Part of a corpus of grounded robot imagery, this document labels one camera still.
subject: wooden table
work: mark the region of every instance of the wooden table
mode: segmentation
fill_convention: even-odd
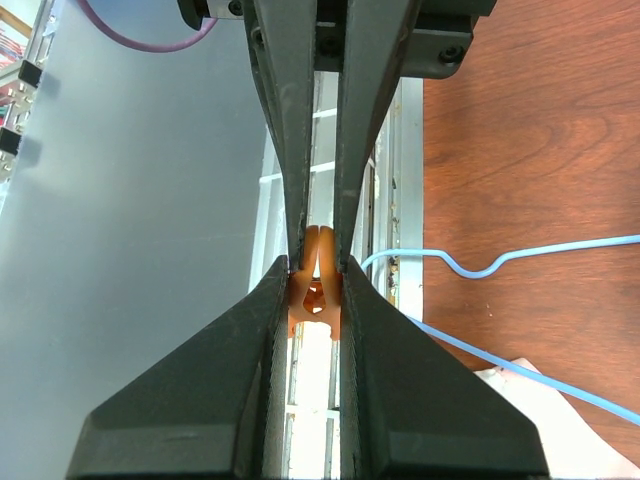
[[[481,269],[508,250],[640,233],[639,25],[637,0],[498,0],[460,71],[425,83],[425,246]],[[426,259],[424,287],[431,325],[640,412],[640,245],[484,280]],[[639,427],[569,401],[640,465]]]

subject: wire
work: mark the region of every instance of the wire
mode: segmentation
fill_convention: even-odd
[[[218,21],[217,18],[212,18],[205,26],[194,36],[183,40],[179,43],[174,43],[171,45],[152,45],[149,43],[138,42],[136,40],[132,40],[130,38],[125,37],[124,35],[120,35],[118,32],[113,30],[109,25],[104,23],[104,21],[98,16],[95,10],[89,5],[88,0],[77,0],[78,6],[80,10],[84,12],[89,21],[93,23],[93,25],[104,33],[107,37],[109,37],[114,42],[122,45],[123,47],[131,48],[133,50],[138,50],[140,52],[147,53],[171,53],[178,52],[180,50],[184,50],[185,48],[189,48],[192,45],[195,45],[200,40],[202,40],[207,33],[211,31],[211,29],[215,26]]]
[[[596,240],[584,240],[580,242],[557,243],[554,245],[546,245],[544,247],[525,248],[523,250],[513,250],[500,255],[484,270],[472,271],[463,268],[456,262],[451,255],[444,250],[436,250],[432,248],[413,249],[413,248],[392,248],[374,253],[362,263],[362,269],[366,270],[375,260],[381,257],[405,256],[405,257],[438,257],[449,265],[451,270],[461,277],[477,280],[488,277],[495,273],[504,263],[517,258],[533,257],[536,255],[545,255],[547,253],[568,252],[571,250],[585,250],[588,248],[613,247],[618,245],[630,245],[640,243],[640,235],[626,235],[623,237],[599,238]]]
[[[505,368],[507,370],[511,370],[512,372],[522,375],[523,377],[527,377],[531,380],[535,380],[536,382],[539,382],[543,385],[547,385],[548,387],[555,388],[560,392],[564,392],[568,395],[571,395],[572,397],[578,398],[584,402],[595,405],[596,407],[599,407],[603,410],[613,413],[614,415],[617,415],[620,418],[623,418],[631,423],[634,423],[635,425],[640,426],[640,414],[632,412],[631,410],[624,408],[618,405],[617,403],[613,403],[609,400],[599,397],[598,395],[589,393],[578,387],[574,387],[573,385],[566,384],[554,378],[547,377],[546,375],[542,375],[541,373],[529,370],[528,368],[522,367],[520,365],[517,365],[503,358],[497,357],[496,355],[493,355],[489,352],[481,350],[477,347],[474,347],[473,345],[463,342],[462,340],[458,340],[457,338],[452,337],[451,335],[441,332],[436,328],[433,328],[429,325],[419,322],[415,318],[411,318],[411,317],[408,317],[408,318],[413,323],[415,323],[418,326],[418,328],[420,328],[423,332],[433,337],[436,337],[444,342],[447,342],[449,345],[453,345],[454,347],[459,348],[460,350],[464,350],[465,352],[470,353],[471,355],[475,355],[476,357],[481,358],[482,360],[486,360],[489,363]]]

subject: gray surface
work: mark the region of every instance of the gray surface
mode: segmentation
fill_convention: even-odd
[[[174,0],[92,3],[139,40],[191,34]],[[230,22],[137,53],[65,8],[0,216],[0,479],[63,478],[84,416],[246,293],[265,128],[244,42]]]

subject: orange plastic object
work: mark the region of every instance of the orange plastic object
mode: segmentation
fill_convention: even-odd
[[[322,322],[331,327],[331,339],[340,340],[342,275],[335,265],[333,229],[307,228],[302,268],[289,276],[289,338],[300,322]],[[316,263],[320,278],[314,278]]]

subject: blue cable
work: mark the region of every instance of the blue cable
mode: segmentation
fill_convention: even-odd
[[[459,348],[460,350],[464,350],[465,352],[470,353],[471,355],[475,355],[476,357],[481,358],[482,360],[486,360],[489,363],[505,368],[507,370],[511,370],[512,372],[522,375],[523,377],[527,377],[531,380],[535,380],[536,382],[542,383],[543,385],[547,385],[551,388],[555,388],[560,392],[564,392],[584,402],[595,405],[596,407],[602,408],[603,410],[611,412],[614,415],[619,416],[620,418],[623,418],[635,425],[640,426],[640,415],[635,412],[632,412],[627,408],[624,408],[618,405],[617,403],[613,403],[609,400],[599,397],[598,395],[594,395],[593,393],[586,392],[580,388],[574,387],[572,385],[568,385],[554,378],[547,377],[546,375],[542,375],[541,373],[534,372],[532,370],[529,370],[528,368],[522,367],[513,362],[497,357],[489,352],[486,352],[477,347],[474,347],[473,345],[463,342],[462,340],[458,340],[457,338],[452,337],[451,335],[448,335],[444,332],[441,332],[440,330],[437,330],[429,325],[419,322],[414,318],[411,318],[411,317],[408,317],[408,318],[413,323],[415,323],[418,326],[418,328],[420,328],[423,332],[433,337],[436,337],[444,342],[447,342],[449,345],[453,345],[454,347]]]
[[[626,235],[623,237],[599,238],[596,240],[584,240],[581,242],[557,243],[555,245],[547,245],[544,247],[525,248],[523,250],[513,250],[503,253],[494,262],[484,270],[477,272],[467,270],[461,267],[451,255],[444,250],[436,250],[433,248],[392,248],[374,253],[362,263],[362,269],[366,270],[375,260],[381,257],[405,256],[405,257],[438,257],[445,261],[447,265],[461,277],[477,280],[488,277],[495,273],[505,262],[516,258],[533,257],[536,255],[544,255],[547,253],[568,252],[571,250],[585,250],[588,248],[613,247],[617,245],[630,245],[640,243],[640,235]]]

